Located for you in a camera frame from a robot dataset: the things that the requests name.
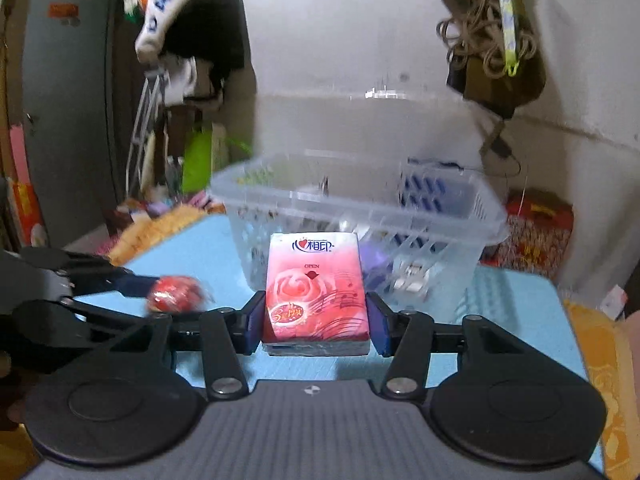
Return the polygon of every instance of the clear plastic basket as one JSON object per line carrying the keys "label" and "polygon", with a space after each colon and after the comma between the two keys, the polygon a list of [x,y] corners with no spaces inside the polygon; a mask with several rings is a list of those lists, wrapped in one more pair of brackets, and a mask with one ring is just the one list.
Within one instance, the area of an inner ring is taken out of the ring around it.
{"label": "clear plastic basket", "polygon": [[355,232],[366,290],[451,322],[506,212],[479,173],[360,155],[277,154],[213,176],[244,275],[266,286],[273,233]]}

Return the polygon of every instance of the metal bolt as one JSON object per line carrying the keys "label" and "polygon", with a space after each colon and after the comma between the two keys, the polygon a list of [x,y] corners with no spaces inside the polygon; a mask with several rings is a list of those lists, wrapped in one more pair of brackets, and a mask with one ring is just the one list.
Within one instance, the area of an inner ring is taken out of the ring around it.
{"label": "metal bolt", "polygon": [[406,395],[418,388],[418,383],[409,377],[396,377],[386,382],[387,389],[396,395]]}
{"label": "metal bolt", "polygon": [[242,383],[234,377],[223,377],[213,381],[211,389],[217,394],[229,395],[239,392],[242,389]]}

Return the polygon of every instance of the ribbed gray surface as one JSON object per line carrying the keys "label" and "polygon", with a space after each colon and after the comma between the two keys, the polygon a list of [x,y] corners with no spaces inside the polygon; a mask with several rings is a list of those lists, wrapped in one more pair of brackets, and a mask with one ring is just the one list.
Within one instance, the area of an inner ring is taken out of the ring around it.
{"label": "ribbed gray surface", "polygon": [[260,381],[236,402],[210,404],[180,446],[110,471],[42,463],[28,480],[378,480],[600,478],[585,465],[510,472],[445,446],[418,408],[375,396],[366,381]]}

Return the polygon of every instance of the light blue tabletop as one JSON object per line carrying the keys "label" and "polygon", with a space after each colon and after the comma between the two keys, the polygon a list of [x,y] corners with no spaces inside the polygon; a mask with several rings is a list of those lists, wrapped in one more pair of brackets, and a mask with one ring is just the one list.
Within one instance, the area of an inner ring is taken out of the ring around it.
{"label": "light blue tabletop", "polygon": [[[137,274],[186,274],[199,279],[212,294],[210,308],[241,308],[254,292],[246,284],[226,216],[214,215],[186,229],[127,264]],[[144,300],[117,293],[85,296],[82,301],[119,312],[144,316]],[[480,314],[500,324],[569,370],[586,378],[580,351],[552,284],[538,276],[479,266],[457,308],[458,322],[466,314]],[[250,388],[260,379],[336,380],[363,378],[379,385],[390,358],[373,348],[361,357],[272,357],[258,348],[240,356]],[[456,356],[431,357],[428,386],[436,386],[456,371]],[[181,352],[177,372],[194,386],[204,386],[199,354]],[[600,447],[591,463],[602,470]]]}

